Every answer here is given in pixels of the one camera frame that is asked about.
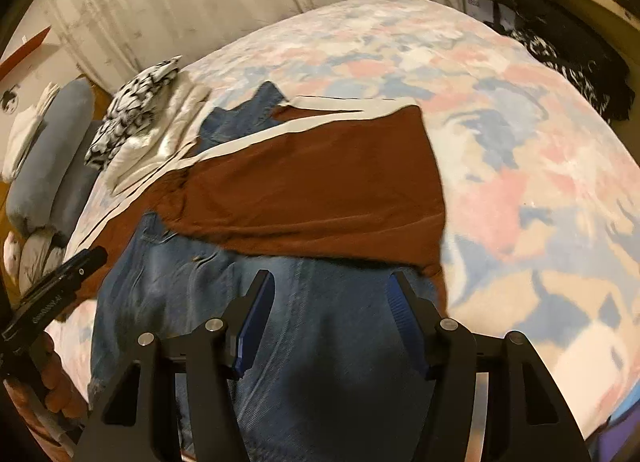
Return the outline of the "person's left hand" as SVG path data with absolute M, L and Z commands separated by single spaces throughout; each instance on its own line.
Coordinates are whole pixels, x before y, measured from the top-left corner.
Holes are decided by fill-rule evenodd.
M 62 412 L 67 419 L 82 418 L 88 411 L 88 404 L 64 371 L 61 358 L 55 352 L 54 342 L 47 332 L 41 334 L 41 343 L 46 352 L 46 363 L 40 370 L 40 375 L 44 387 L 48 390 L 44 405 L 52 413 Z M 39 426 L 40 423 L 29 404 L 28 386 L 15 378 L 8 378 L 4 387 L 22 418 L 32 427 Z

